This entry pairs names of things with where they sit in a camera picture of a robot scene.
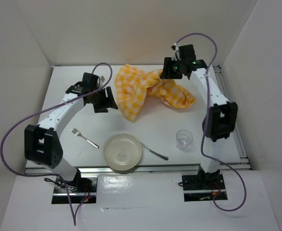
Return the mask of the yellow white checkered cloth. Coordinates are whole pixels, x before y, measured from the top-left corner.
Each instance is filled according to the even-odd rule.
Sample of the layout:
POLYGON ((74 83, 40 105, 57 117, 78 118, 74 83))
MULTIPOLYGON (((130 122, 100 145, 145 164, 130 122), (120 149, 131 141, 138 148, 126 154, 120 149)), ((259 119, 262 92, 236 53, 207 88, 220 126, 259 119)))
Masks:
POLYGON ((122 115, 135 122, 146 97, 155 97, 175 109, 188 109, 196 97, 173 79, 160 79, 162 70, 145 72, 135 66, 122 66, 115 76, 116 99, 122 115))

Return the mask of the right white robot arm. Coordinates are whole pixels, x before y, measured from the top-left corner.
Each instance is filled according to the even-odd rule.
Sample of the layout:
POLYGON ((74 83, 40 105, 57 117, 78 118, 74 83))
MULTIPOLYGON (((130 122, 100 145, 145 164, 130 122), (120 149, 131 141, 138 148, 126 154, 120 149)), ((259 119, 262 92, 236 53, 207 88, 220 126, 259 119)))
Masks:
POLYGON ((220 91, 210 76, 209 67, 204 60, 188 62, 171 57, 164 58, 161 79, 182 79, 184 76, 197 87, 207 107, 202 123, 203 159, 197 174, 198 186, 207 189, 220 175, 223 148, 235 129, 238 106, 235 102, 230 102, 220 91))

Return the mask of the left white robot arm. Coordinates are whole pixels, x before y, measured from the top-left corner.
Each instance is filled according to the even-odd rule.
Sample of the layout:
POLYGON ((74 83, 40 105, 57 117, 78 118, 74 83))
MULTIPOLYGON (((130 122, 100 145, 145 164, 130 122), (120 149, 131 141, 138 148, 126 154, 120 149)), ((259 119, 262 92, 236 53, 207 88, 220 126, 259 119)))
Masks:
POLYGON ((94 106, 95 113, 107 113, 108 108, 118 109, 111 87, 93 89, 80 82, 70 86, 58 108, 37 125, 25 128, 25 158, 42 165, 61 176, 64 186, 71 192, 81 188, 81 172, 63 157, 60 136, 71 119, 86 104, 94 106))

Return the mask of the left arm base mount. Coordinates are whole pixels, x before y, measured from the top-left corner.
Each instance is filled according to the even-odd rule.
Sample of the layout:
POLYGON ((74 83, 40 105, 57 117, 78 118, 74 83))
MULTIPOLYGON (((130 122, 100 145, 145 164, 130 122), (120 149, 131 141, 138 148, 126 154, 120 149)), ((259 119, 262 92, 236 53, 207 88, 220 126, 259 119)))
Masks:
MULTIPOLYGON (((63 182, 59 178, 55 180, 45 178, 44 181, 51 183, 54 187, 51 202, 53 205, 68 204, 67 192, 63 182)), ((72 204, 79 204, 81 202, 85 204, 95 204, 97 182, 98 177, 93 176, 85 178, 77 188, 67 185, 72 204)))

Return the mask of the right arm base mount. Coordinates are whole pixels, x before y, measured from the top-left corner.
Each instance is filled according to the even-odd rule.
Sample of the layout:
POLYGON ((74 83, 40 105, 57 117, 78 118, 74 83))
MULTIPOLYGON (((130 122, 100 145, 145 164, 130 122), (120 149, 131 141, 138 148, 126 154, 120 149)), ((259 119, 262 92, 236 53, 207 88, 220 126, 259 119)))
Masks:
POLYGON ((227 200, 227 192, 222 174, 218 179, 201 184, 196 175, 182 175, 182 181, 178 183, 182 187, 185 202, 227 200))

